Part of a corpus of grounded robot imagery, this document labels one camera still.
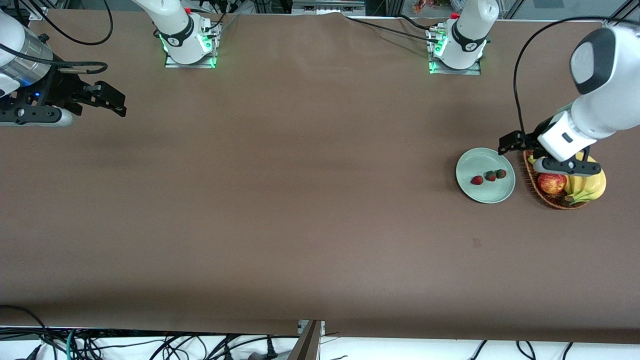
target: fruit basket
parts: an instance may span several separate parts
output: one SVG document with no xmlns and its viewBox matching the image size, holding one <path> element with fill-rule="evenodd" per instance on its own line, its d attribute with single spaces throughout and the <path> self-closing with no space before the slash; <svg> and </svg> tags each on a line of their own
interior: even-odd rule
<svg viewBox="0 0 640 360">
<path fill-rule="evenodd" d="M 538 196 L 538 198 L 542 201 L 543 204 L 557 210 L 579 209 L 587 204 L 586 202 L 576 202 L 573 205 L 569 205 L 567 202 L 564 201 L 564 197 L 566 196 L 565 192 L 561 192 L 555 195 L 550 195 L 540 190 L 540 188 L 538 187 L 538 178 L 540 176 L 540 173 L 533 170 L 533 165 L 531 165 L 531 163 L 529 163 L 529 161 L 527 160 L 529 156 L 532 154 L 533 154 L 533 150 L 525 150 L 522 152 L 521 166 L 524 167 L 524 170 L 527 173 L 527 176 L 529 177 L 527 187 L 529 187 L 530 190 L 532 190 L 532 192 L 534 192 Z"/>
</svg>

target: brown tabletop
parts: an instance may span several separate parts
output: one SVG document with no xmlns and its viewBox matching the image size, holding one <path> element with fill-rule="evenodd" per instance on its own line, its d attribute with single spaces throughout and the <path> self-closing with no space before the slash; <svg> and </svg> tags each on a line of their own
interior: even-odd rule
<svg viewBox="0 0 640 360">
<path fill-rule="evenodd" d="M 51 18 L 82 40 L 108 26 Z M 482 76 L 443 76 L 420 40 L 339 14 L 240 16 L 210 70 L 165 69 L 148 16 L 114 18 L 95 47 L 33 25 L 62 58 L 109 63 L 83 79 L 129 110 L 0 129 L 1 302 L 64 326 L 292 333 L 322 318 L 346 336 L 640 342 L 640 129 L 594 146 L 607 191 L 577 211 L 538 204 L 521 174 L 495 205 L 454 178 L 463 152 L 517 128 L 513 64 L 540 23 L 496 23 Z M 568 57 L 597 26 L 532 44 L 529 129 L 578 95 Z"/>
</svg>

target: red strawberry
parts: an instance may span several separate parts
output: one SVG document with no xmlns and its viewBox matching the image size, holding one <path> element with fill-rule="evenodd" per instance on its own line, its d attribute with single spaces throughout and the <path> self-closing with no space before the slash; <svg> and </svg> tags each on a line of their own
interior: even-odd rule
<svg viewBox="0 0 640 360">
<path fill-rule="evenodd" d="M 495 181 L 495 171 L 487 171 L 484 178 L 489 181 Z"/>
<path fill-rule="evenodd" d="M 482 176 L 478 175 L 478 176 L 474 176 L 473 179 L 471 179 L 471 183 L 474 185 L 482 185 L 482 183 L 484 182 Z"/>
</svg>

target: round plate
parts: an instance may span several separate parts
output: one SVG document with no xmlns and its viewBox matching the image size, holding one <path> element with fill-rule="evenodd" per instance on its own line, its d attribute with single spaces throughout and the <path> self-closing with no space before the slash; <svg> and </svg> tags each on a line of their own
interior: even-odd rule
<svg viewBox="0 0 640 360">
<path fill-rule="evenodd" d="M 482 185 L 474 185 L 471 179 L 480 175 L 484 178 L 487 171 L 504 169 L 507 176 L 504 179 L 487 181 Z M 476 147 L 465 152 L 456 165 L 456 179 L 462 191 L 471 199 L 485 204 L 495 204 L 508 198 L 516 186 L 516 175 L 513 167 L 504 156 L 498 155 L 495 150 L 486 147 Z"/>
</svg>

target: apple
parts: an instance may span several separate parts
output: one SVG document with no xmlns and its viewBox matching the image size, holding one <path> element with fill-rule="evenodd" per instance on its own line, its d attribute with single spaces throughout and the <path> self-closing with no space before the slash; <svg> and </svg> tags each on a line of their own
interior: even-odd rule
<svg viewBox="0 0 640 360">
<path fill-rule="evenodd" d="M 566 176 L 561 174 L 540 174 L 538 177 L 538 187 L 549 195 L 555 195 L 564 190 L 566 186 Z"/>
</svg>

